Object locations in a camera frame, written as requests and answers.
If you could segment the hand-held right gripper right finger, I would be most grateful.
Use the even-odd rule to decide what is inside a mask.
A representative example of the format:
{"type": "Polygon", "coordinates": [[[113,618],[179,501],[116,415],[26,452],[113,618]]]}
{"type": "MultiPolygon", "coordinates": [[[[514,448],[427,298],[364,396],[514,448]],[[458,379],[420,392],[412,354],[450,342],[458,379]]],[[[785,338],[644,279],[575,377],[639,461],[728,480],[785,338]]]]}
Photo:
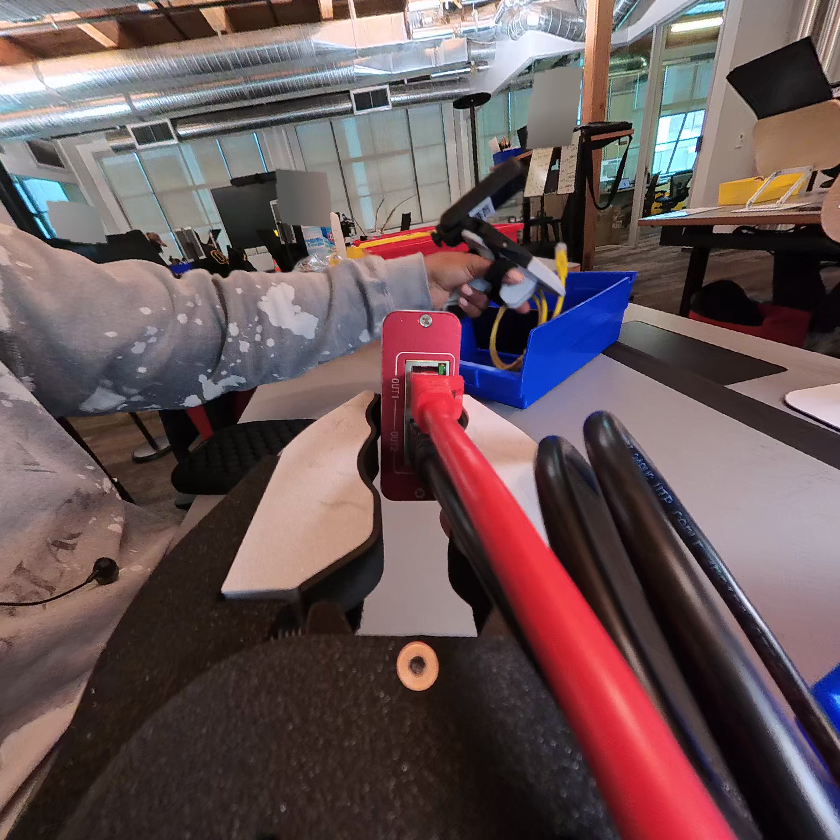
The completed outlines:
{"type": "Polygon", "coordinates": [[[542,541],[548,544],[534,478],[537,444],[472,396],[464,396],[463,407],[467,415],[467,436],[528,515],[542,541]]]}

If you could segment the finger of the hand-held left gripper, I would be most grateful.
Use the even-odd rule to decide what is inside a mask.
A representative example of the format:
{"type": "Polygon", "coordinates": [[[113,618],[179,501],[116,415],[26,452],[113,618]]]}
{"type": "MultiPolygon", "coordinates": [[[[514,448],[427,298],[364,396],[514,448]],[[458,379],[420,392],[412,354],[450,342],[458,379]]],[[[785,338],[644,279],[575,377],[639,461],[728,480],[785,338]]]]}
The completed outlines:
{"type": "Polygon", "coordinates": [[[547,290],[557,298],[565,296],[566,274],[557,273],[554,261],[530,253],[518,253],[518,267],[523,276],[519,290],[526,298],[530,298],[538,288],[547,290]]]}

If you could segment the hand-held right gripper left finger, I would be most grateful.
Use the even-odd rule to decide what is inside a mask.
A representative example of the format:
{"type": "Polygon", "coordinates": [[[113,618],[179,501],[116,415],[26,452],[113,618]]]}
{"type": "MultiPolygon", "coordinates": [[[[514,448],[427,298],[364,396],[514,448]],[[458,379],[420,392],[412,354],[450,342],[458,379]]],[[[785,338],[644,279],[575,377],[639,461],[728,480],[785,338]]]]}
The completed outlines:
{"type": "Polygon", "coordinates": [[[222,583],[225,599],[290,600],[370,543],[379,501],[360,456],[375,441],[374,402],[361,392],[283,448],[222,583]]]}

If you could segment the blue plastic bin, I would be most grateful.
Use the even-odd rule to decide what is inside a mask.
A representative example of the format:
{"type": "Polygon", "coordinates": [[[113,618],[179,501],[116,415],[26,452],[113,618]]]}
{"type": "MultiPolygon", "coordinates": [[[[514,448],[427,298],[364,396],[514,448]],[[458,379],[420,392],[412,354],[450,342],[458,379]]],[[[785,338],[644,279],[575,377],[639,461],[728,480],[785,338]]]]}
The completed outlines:
{"type": "Polygon", "coordinates": [[[529,314],[507,311],[497,331],[495,365],[490,337],[498,307],[462,323],[459,371],[465,392],[519,409],[529,407],[617,341],[637,273],[573,272],[557,318],[538,324],[529,314]]]}

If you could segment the red metal ethernet adapter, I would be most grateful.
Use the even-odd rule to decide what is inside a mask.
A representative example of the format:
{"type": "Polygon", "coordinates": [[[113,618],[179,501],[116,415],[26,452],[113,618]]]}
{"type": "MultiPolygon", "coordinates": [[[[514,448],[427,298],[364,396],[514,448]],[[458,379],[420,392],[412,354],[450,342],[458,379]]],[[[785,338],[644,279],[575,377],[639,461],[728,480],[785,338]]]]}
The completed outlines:
{"type": "Polygon", "coordinates": [[[381,489],[390,501],[432,501],[411,462],[411,376],[459,374],[461,321],[447,311],[394,311],[381,332],[381,489]]]}

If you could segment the person's left forearm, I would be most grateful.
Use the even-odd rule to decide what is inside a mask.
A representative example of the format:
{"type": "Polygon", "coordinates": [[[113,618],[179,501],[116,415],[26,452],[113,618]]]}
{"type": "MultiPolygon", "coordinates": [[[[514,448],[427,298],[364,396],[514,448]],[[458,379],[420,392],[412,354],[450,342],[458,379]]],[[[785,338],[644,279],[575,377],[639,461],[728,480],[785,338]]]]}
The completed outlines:
{"type": "Polygon", "coordinates": [[[97,265],[2,226],[2,429],[48,415],[200,406],[303,375],[431,311],[420,255],[319,273],[97,265]]]}

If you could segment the person's left hand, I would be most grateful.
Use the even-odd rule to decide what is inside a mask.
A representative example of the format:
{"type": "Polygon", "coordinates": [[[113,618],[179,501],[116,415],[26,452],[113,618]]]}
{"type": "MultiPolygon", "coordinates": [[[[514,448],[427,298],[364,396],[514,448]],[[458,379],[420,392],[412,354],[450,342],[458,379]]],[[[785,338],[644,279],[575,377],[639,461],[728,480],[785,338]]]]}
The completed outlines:
{"type": "Polygon", "coordinates": [[[445,310],[455,296],[457,308],[470,319],[477,319],[488,309],[486,294],[472,287],[474,280],[483,280],[490,260],[458,251],[426,255],[423,258],[432,309],[445,310]]]}

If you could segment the red plastic bin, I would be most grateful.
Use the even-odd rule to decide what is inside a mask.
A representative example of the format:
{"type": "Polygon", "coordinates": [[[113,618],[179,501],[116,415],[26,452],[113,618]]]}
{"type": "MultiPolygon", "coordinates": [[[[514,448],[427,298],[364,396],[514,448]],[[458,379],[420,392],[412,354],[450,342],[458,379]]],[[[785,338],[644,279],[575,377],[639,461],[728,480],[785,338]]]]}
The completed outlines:
{"type": "Polygon", "coordinates": [[[361,259],[365,256],[380,256],[384,259],[399,259],[413,254],[423,256],[442,253],[445,251],[460,251],[467,253],[469,248],[465,243],[456,246],[437,246],[432,239],[433,226],[426,226],[408,230],[382,234],[365,240],[356,239],[347,245],[346,256],[350,259],[361,259]]]}

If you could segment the wooden desk with black legs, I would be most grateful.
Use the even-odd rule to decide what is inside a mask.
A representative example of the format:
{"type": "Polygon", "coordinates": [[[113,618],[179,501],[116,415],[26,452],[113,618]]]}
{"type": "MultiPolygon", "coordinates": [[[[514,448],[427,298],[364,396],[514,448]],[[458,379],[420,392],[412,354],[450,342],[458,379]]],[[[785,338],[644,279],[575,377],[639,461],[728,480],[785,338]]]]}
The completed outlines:
{"type": "Polygon", "coordinates": [[[704,285],[713,250],[753,250],[773,255],[813,253],[829,265],[838,265],[838,242],[823,231],[822,202],[822,196],[807,196],[803,203],[781,206],[676,211],[641,218],[638,226],[659,228],[662,246],[690,250],[678,309],[680,317],[687,318],[692,297],[704,285]]]}

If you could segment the yellow plastic bin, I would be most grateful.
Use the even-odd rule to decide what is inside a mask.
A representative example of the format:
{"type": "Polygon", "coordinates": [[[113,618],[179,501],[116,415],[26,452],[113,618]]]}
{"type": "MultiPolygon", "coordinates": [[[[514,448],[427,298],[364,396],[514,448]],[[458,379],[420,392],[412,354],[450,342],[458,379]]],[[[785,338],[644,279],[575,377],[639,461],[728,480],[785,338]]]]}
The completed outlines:
{"type": "Polygon", "coordinates": [[[812,179],[811,166],[777,170],[769,175],[725,182],[718,189],[721,207],[770,207],[791,203],[812,179]]]}

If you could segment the black clip microphone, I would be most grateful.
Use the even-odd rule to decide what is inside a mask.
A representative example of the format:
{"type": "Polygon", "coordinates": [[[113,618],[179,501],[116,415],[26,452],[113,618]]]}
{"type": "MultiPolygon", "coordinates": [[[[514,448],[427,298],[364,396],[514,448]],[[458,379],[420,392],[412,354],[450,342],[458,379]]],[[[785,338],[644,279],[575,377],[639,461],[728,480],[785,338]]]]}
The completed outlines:
{"type": "Polygon", "coordinates": [[[63,591],[58,594],[54,594],[52,596],[42,598],[36,601],[28,601],[28,602],[1,602],[2,608],[16,608],[16,607],[33,607],[33,606],[45,606],[52,602],[56,602],[68,595],[75,594],[76,592],[83,590],[84,588],[90,585],[110,585],[116,582],[119,579],[120,575],[120,568],[117,562],[114,559],[101,557],[95,561],[91,568],[91,572],[88,574],[87,578],[69,588],[66,591],[63,591]]]}

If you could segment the red bag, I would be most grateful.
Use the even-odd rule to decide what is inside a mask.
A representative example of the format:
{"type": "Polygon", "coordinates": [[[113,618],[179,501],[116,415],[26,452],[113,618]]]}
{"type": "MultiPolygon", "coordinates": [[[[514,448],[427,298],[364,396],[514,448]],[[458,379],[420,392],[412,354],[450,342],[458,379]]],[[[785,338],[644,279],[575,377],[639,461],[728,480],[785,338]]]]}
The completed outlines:
{"type": "Polygon", "coordinates": [[[689,312],[689,319],[795,348],[805,347],[812,323],[810,312],[771,303],[760,303],[759,310],[763,321],[754,326],[706,318],[694,311],[689,312]]]}

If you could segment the person's speckled grey top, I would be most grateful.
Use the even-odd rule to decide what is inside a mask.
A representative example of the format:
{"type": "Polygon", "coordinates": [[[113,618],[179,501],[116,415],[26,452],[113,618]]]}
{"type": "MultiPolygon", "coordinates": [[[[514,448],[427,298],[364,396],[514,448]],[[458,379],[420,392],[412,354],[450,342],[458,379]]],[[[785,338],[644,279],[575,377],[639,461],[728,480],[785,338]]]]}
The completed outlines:
{"type": "Polygon", "coordinates": [[[56,602],[2,608],[1,804],[5,812],[73,718],[114,628],[163,558],[177,511],[124,501],[93,459],[1,367],[1,595],[28,602],[114,559],[119,579],[56,602]]]}

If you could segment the rounded wooden board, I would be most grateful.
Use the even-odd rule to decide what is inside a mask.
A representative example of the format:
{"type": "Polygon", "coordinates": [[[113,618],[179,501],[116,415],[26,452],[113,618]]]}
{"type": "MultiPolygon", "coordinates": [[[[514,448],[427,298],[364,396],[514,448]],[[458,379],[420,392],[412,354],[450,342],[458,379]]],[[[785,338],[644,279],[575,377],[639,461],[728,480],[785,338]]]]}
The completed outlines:
{"type": "Polygon", "coordinates": [[[758,120],[752,128],[757,175],[811,166],[830,170],[839,164],[839,100],[758,120]]]}

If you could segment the blue plastic item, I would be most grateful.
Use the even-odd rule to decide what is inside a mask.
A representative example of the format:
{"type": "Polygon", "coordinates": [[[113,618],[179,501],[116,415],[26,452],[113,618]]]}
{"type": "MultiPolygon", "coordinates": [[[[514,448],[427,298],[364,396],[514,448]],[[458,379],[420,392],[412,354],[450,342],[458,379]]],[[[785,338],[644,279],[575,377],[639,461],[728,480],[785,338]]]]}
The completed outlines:
{"type": "Polygon", "coordinates": [[[796,726],[826,778],[838,788],[838,731],[813,690],[800,682],[794,704],[796,726]]]}

